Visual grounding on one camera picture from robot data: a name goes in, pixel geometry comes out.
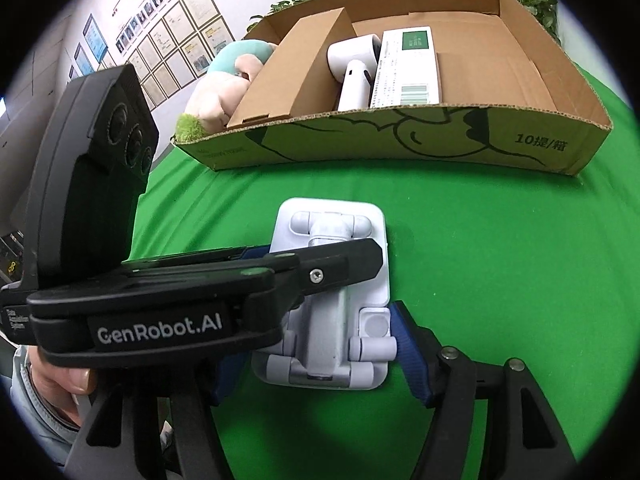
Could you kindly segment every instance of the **open cardboard box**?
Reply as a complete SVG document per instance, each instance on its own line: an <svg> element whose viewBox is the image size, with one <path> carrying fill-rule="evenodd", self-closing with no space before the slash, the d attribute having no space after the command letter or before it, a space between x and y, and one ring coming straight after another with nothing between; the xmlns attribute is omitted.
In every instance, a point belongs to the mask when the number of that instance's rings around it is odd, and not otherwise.
<svg viewBox="0 0 640 480"><path fill-rule="evenodd" d="M335 112L330 44L428 25L440 105ZM309 0L247 35L279 44L227 130L182 150L214 170L358 158L459 160L577 174L612 124L516 0Z"/></svg>

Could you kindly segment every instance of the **teal plush hat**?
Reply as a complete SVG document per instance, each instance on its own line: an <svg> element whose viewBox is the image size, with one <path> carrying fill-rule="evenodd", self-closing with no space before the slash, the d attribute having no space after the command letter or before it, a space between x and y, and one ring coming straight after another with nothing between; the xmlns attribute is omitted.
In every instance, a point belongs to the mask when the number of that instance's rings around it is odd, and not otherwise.
<svg viewBox="0 0 640 480"><path fill-rule="evenodd" d="M240 40L233 41L225 46L209 65L207 73L226 72L228 74L238 74L234 64L236 59L242 54L253 54L263 64L267 62L273 54L273 48L269 43L262 40Z"/></svg>

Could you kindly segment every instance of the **person's sleeve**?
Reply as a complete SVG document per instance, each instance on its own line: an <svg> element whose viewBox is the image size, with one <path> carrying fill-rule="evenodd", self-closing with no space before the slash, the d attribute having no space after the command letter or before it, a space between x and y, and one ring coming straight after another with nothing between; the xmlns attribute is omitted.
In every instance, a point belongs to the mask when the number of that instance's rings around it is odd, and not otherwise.
<svg viewBox="0 0 640 480"><path fill-rule="evenodd" d="M15 409L33 436L60 468L63 468L78 427L62 420L40 397L31 382L27 347L20 346L14 354L14 375L11 399Z"/></svg>

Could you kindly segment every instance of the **green tablecloth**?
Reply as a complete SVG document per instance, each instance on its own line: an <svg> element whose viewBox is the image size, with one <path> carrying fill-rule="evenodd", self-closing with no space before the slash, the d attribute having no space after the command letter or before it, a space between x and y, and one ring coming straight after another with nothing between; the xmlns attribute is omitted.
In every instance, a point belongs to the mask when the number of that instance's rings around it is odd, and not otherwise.
<svg viewBox="0 0 640 480"><path fill-rule="evenodd" d="M625 387L640 335L640 130L587 78L614 130L578 177L404 160L214 173L173 150L140 200L131 257L268 244L291 197L374 203L392 298L475 360L524 359L580 456ZM485 413L478 402L466 478ZM214 416L238 480L376 480L409 478L431 412L393 365L371 392L271 386L247 370Z"/></svg>

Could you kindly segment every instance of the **metal bolt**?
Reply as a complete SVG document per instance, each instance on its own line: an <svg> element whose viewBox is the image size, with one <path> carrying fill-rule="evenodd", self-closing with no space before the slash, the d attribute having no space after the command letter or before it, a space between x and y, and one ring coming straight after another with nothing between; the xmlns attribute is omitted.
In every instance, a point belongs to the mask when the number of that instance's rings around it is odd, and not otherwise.
<svg viewBox="0 0 640 480"><path fill-rule="evenodd" d="M526 368L524 361L522 359L518 359L517 357L513 359L509 359L509 368L514 372L521 372Z"/></svg>
<svg viewBox="0 0 640 480"><path fill-rule="evenodd" d="M311 280L311 283L315 283L317 285L324 280L324 272L322 272L322 269L314 269L309 273L309 279Z"/></svg>
<svg viewBox="0 0 640 480"><path fill-rule="evenodd" d="M457 359L460 356L460 350L454 346L443 346L442 350L440 350L440 354L445 359Z"/></svg>
<svg viewBox="0 0 640 480"><path fill-rule="evenodd" d="M264 272L269 272L269 269L266 267L251 267L249 269L242 269L240 274L243 276L255 276L256 274L262 274Z"/></svg>

